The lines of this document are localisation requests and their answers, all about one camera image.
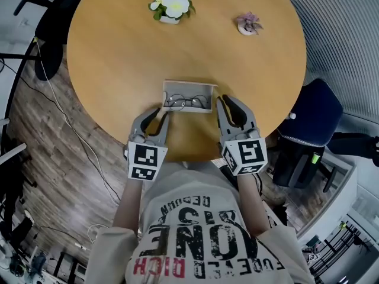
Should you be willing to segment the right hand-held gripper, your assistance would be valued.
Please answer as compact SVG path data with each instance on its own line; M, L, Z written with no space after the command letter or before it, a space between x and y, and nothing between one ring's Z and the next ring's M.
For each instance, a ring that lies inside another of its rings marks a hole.
M266 142L256 128L252 110L228 95L217 97L216 110L221 133L221 156L231 173L240 176L261 171L268 162Z

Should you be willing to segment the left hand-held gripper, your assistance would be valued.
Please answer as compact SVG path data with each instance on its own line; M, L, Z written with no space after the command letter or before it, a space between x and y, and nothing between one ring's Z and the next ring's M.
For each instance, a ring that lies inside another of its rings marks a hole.
M129 140L124 147L129 179L155 181L163 164L168 147L165 145L169 127L169 112L165 112L155 133L147 137L146 130L156 118L160 108L151 108L136 117Z

